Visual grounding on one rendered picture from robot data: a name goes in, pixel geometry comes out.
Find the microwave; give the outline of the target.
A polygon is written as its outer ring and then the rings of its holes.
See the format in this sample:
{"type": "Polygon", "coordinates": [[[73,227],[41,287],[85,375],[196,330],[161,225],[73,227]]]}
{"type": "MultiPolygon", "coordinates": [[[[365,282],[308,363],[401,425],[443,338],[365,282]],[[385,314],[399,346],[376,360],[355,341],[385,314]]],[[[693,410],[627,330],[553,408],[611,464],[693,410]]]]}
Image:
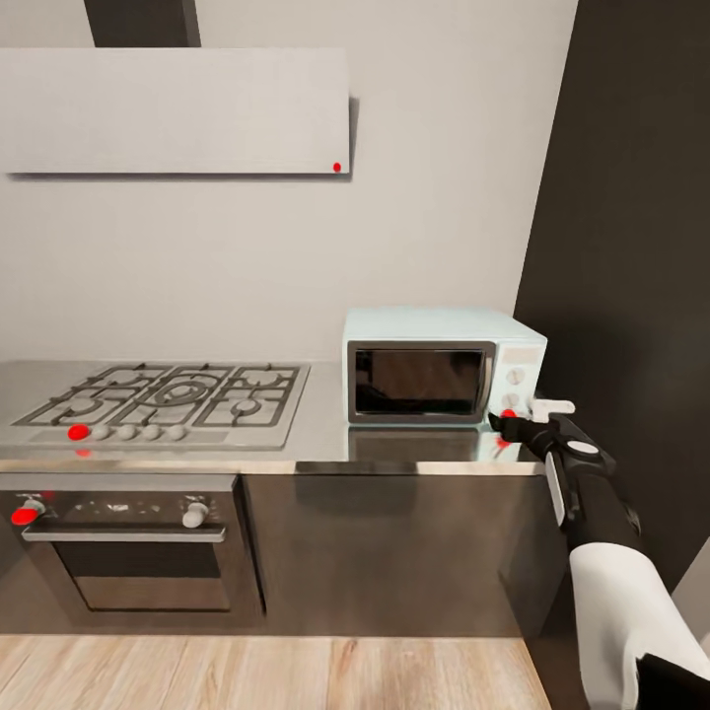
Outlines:
{"type": "Polygon", "coordinates": [[[493,307],[348,307],[348,423],[483,423],[526,417],[547,338],[493,307]]]}

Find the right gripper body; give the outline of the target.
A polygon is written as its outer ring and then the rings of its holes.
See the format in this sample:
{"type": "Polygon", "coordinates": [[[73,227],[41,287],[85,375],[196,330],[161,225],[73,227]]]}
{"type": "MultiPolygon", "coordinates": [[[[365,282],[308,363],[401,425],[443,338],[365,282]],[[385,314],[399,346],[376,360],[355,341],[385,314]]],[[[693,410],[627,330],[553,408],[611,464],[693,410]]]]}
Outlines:
{"type": "Polygon", "coordinates": [[[526,417],[502,417],[503,440],[507,443],[523,443],[531,452],[534,452],[534,440],[546,432],[560,433],[561,422],[549,419],[547,423],[535,423],[526,417]]]}

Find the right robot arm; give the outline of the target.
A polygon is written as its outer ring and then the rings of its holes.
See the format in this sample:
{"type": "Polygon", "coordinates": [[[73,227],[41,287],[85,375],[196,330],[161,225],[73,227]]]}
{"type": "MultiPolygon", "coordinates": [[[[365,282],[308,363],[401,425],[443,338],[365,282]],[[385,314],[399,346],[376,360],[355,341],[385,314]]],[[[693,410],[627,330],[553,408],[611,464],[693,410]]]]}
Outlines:
{"type": "Polygon", "coordinates": [[[549,413],[572,401],[533,399],[526,417],[488,413],[507,443],[545,472],[574,588],[581,674],[593,710],[710,710],[710,659],[681,618],[646,546],[634,506],[618,500],[601,450],[560,434],[549,413]]]}

